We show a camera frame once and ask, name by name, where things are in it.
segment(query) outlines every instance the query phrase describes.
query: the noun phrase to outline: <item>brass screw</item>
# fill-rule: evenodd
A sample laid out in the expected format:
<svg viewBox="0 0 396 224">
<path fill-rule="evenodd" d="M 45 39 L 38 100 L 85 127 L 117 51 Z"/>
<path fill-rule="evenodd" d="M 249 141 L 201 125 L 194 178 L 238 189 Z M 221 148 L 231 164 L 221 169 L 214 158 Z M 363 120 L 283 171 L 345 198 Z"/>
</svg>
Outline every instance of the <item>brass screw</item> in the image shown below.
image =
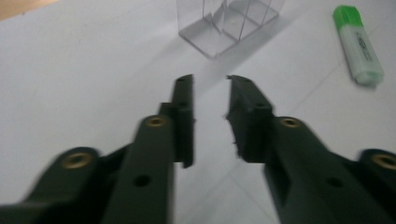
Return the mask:
<svg viewBox="0 0 396 224">
<path fill-rule="evenodd" d="M 387 154 L 376 154 L 372 157 L 372 160 L 383 168 L 396 170 L 396 158 L 393 156 Z"/>
<path fill-rule="evenodd" d="M 160 117 L 154 117 L 152 119 L 149 119 L 147 121 L 147 125 L 149 127 L 161 127 L 165 124 L 165 119 L 162 119 Z"/>
<path fill-rule="evenodd" d="M 280 121 L 281 124 L 285 125 L 288 128 L 298 128 L 300 127 L 300 121 L 297 119 L 282 119 Z"/>
<path fill-rule="evenodd" d="M 64 158 L 64 161 L 62 162 L 62 167 L 64 169 L 77 169 L 86 166 L 91 161 L 91 154 L 85 152 L 78 152 Z"/>
</svg>

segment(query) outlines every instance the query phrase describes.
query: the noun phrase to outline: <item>transparent acrylic box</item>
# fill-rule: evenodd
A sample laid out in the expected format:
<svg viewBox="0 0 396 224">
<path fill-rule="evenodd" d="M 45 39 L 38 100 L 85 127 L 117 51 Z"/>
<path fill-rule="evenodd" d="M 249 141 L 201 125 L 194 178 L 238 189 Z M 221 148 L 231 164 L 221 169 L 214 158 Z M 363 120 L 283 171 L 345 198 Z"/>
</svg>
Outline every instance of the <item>transparent acrylic box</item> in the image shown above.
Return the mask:
<svg viewBox="0 0 396 224">
<path fill-rule="evenodd" d="M 179 35 L 208 58 L 279 15 L 285 0 L 177 0 Z"/>
</svg>

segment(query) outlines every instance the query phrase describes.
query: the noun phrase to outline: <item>green highlighter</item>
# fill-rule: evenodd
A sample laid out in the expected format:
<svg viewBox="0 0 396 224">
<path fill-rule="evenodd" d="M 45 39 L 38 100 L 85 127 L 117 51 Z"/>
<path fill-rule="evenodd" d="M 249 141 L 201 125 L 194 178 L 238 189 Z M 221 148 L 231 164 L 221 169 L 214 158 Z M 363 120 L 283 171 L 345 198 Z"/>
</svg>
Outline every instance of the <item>green highlighter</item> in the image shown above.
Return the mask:
<svg viewBox="0 0 396 224">
<path fill-rule="evenodd" d="M 333 16 L 353 78 L 364 86 L 380 83 L 384 71 L 364 31 L 359 11 L 355 7 L 339 6 Z"/>
</svg>

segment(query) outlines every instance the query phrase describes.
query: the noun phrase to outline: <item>white tabletop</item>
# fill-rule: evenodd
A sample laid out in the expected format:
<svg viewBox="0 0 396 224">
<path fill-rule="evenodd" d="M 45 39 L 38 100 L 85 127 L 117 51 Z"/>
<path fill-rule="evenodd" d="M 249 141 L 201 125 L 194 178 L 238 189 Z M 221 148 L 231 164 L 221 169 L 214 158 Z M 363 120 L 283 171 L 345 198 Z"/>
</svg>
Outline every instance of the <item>white tabletop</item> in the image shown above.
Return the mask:
<svg viewBox="0 0 396 224">
<path fill-rule="evenodd" d="M 354 5 L 385 71 L 350 78 L 332 19 Z M 195 164 L 177 165 L 175 223 L 278 223 L 260 165 L 235 156 L 224 119 L 230 82 L 249 77 L 278 116 L 304 120 L 329 150 L 396 153 L 396 2 L 287 0 L 263 29 L 215 61 L 177 35 L 176 0 L 67 0 L 0 21 L 0 203 L 21 200 L 61 152 L 103 155 L 195 74 Z"/>
</svg>

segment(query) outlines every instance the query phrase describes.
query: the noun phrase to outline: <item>table surface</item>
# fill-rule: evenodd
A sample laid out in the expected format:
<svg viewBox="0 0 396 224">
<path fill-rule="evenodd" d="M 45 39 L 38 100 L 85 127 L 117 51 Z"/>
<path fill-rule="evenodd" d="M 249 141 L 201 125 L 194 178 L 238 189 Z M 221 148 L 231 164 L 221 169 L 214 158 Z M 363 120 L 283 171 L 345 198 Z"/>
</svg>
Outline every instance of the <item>table surface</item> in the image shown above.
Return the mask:
<svg viewBox="0 0 396 224">
<path fill-rule="evenodd" d="M 341 4 L 359 9 L 383 66 L 375 89 L 350 78 L 332 19 Z M 0 21 L 0 203 L 21 200 L 66 149 L 130 143 L 193 73 L 195 164 L 177 165 L 175 223 L 279 223 L 262 166 L 235 155 L 225 76 L 253 79 L 335 153 L 396 152 L 394 36 L 394 0 L 287 0 L 271 29 L 215 61 L 177 35 L 176 0 L 67 0 Z"/>
</svg>

